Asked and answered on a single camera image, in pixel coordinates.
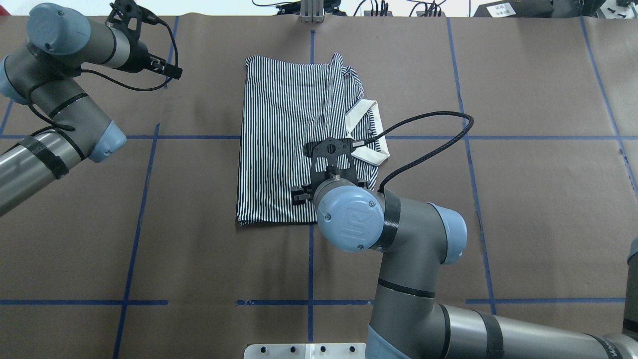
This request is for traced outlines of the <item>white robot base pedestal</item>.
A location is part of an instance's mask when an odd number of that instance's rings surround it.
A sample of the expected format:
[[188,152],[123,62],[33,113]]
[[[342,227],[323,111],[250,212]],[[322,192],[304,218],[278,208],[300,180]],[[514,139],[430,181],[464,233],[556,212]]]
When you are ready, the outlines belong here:
[[244,359],[364,359],[365,343],[255,344]]

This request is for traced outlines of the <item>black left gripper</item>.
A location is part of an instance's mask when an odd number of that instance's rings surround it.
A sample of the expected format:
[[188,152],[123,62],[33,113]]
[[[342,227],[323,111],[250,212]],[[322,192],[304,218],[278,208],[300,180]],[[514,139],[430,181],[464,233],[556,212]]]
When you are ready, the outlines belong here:
[[183,69],[149,53],[141,41],[142,23],[164,25],[165,22],[151,10],[139,6],[134,0],[115,0],[110,4],[106,25],[114,35],[114,50],[106,66],[128,73],[150,70],[169,79],[180,79]]

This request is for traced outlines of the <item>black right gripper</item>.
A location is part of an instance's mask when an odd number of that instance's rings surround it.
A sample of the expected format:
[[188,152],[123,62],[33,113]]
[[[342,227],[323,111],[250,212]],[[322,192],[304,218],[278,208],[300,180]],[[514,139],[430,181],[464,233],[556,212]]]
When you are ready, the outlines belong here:
[[319,185],[333,177],[344,178],[359,187],[368,187],[369,180],[359,177],[354,166],[353,145],[364,145],[363,141],[351,138],[308,142],[303,146],[304,155],[310,158],[310,184],[292,187],[292,204],[312,203]]

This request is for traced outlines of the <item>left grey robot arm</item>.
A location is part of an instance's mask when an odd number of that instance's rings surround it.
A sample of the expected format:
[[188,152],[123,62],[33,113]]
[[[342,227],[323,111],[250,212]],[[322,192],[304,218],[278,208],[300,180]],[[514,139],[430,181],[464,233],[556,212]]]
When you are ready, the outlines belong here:
[[76,82],[85,63],[127,73],[149,70],[180,79],[178,62],[153,55],[141,41],[143,23],[166,21],[134,0],[115,0],[104,23],[54,3],[37,4],[27,41],[1,61],[1,93],[47,127],[1,156],[1,213],[6,214],[85,159],[99,163],[125,145],[118,125]]

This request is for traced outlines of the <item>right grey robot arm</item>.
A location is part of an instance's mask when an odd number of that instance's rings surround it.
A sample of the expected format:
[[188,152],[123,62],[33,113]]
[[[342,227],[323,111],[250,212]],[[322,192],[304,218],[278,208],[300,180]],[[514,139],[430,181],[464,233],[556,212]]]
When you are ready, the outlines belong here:
[[637,241],[628,255],[622,331],[608,336],[554,329],[487,312],[438,304],[440,268],[456,263],[467,245],[462,216],[433,203],[371,191],[352,153],[367,141],[309,142],[310,184],[292,189],[292,202],[312,202],[317,224],[342,251],[382,252],[368,327],[367,359],[635,359],[637,357]]

